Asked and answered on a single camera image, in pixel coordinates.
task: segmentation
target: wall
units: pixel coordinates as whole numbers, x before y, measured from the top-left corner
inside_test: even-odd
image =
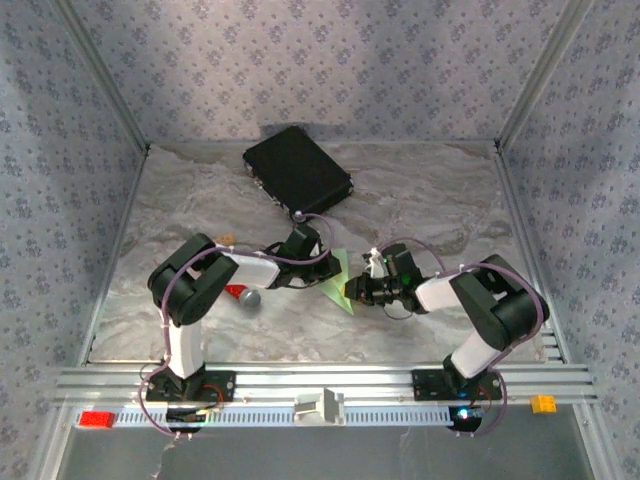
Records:
[[[508,152],[561,323],[640,477],[640,6],[596,2]]]
[[[565,0],[73,0],[151,141],[497,136]]]
[[[0,3],[0,478],[75,365],[141,155],[46,2]]]

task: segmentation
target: black case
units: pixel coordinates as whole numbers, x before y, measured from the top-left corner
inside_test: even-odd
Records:
[[[289,127],[242,156],[256,183],[293,217],[320,214],[349,196],[351,176],[300,127]]]

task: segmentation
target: yellow lego brick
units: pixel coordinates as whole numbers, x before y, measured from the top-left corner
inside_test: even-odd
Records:
[[[550,395],[531,397],[533,413],[556,413],[556,400]]]

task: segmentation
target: blue floral wallpaper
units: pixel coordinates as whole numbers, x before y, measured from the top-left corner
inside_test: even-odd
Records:
[[[73,0],[150,141],[494,138],[565,0]]]
[[[0,478],[75,365],[141,154],[49,4],[0,3]]]
[[[575,361],[640,478],[640,5],[596,2],[508,159]]]

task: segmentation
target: marble surface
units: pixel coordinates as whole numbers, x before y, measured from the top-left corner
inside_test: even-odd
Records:
[[[249,145],[152,146],[125,239],[96,327],[91,360],[157,360],[159,317],[146,287],[149,274],[196,232],[233,232],[247,248],[284,240],[291,224],[244,169]],[[487,144],[322,144],[355,180],[353,195],[327,217],[337,247],[347,248],[350,276],[361,254],[399,236],[433,244],[448,267],[503,255],[523,268]],[[322,224],[315,224],[323,230]],[[415,247],[425,275],[436,271]],[[223,294],[203,320],[209,361],[440,361],[472,331],[462,309],[389,319],[354,304],[351,316],[317,289],[261,291],[258,310]],[[390,310],[396,316],[402,311]],[[522,345],[508,361],[544,355]]]

